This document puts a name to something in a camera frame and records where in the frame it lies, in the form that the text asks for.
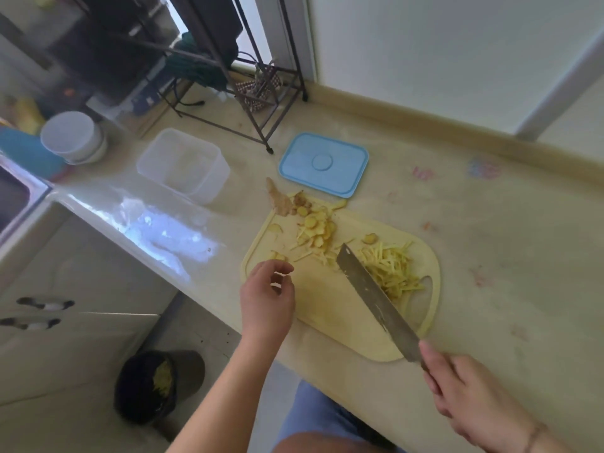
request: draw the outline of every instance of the knife handle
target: knife handle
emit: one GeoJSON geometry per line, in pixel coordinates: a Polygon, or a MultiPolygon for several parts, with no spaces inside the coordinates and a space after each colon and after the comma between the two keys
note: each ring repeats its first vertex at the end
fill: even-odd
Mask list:
{"type": "MultiPolygon", "coordinates": [[[[422,366],[423,371],[432,377],[432,374],[430,373],[430,369],[428,368],[428,366],[426,365],[426,363],[424,362],[423,359],[420,361],[420,365],[422,366]]],[[[434,383],[436,383],[436,390],[437,390],[436,394],[439,396],[442,396],[443,392],[439,386],[438,381],[436,381],[436,379],[434,377],[432,377],[432,380],[434,381],[434,383]]]]}

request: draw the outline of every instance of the bracelet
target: bracelet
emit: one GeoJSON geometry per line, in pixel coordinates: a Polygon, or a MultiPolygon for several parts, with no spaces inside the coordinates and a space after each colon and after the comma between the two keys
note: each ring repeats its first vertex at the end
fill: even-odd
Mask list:
{"type": "Polygon", "coordinates": [[[533,449],[534,443],[537,441],[537,438],[539,437],[539,434],[543,433],[546,429],[547,429],[547,426],[545,426],[543,423],[539,423],[537,426],[535,426],[535,428],[533,429],[533,432],[530,433],[530,436],[528,437],[528,442],[527,442],[526,447],[523,450],[523,453],[530,453],[530,451],[533,449]]]}

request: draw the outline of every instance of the beige countertop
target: beige countertop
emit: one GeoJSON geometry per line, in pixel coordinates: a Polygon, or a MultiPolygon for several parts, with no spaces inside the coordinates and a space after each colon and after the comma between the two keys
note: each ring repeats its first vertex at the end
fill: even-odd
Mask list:
{"type": "MultiPolygon", "coordinates": [[[[253,134],[232,100],[193,111],[253,134]]],[[[483,361],[577,450],[604,450],[601,190],[300,101],[271,139],[274,156],[170,111],[144,140],[113,140],[102,162],[79,167],[47,200],[240,330],[239,265],[270,209],[265,177],[284,192],[300,189],[277,165],[301,131],[365,146],[369,165],[349,208],[436,252],[442,295],[432,342],[483,361]],[[166,127],[222,149],[231,177],[207,208],[137,173],[140,154],[166,127]]],[[[417,365],[368,361],[299,321],[278,358],[411,452],[473,450],[435,411],[417,365]]]]}

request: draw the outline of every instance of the knife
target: knife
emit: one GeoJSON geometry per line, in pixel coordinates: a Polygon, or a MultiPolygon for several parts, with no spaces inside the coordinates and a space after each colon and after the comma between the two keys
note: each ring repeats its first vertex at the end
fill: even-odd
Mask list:
{"type": "Polygon", "coordinates": [[[419,337],[345,243],[336,262],[404,358],[409,362],[423,363],[419,351],[419,337]]]}

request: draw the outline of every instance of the drawer handle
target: drawer handle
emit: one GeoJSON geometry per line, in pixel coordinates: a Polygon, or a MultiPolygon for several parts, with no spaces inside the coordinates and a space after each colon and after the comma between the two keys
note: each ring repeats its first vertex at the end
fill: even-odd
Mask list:
{"type": "Polygon", "coordinates": [[[5,327],[16,327],[21,330],[46,330],[56,326],[61,320],[53,318],[47,321],[19,321],[17,318],[2,318],[0,319],[0,326],[5,327]]]}
{"type": "Polygon", "coordinates": [[[35,309],[47,312],[59,312],[75,305],[75,302],[72,300],[60,301],[54,297],[21,297],[17,299],[17,303],[19,305],[27,305],[28,307],[34,307],[35,309]]]}

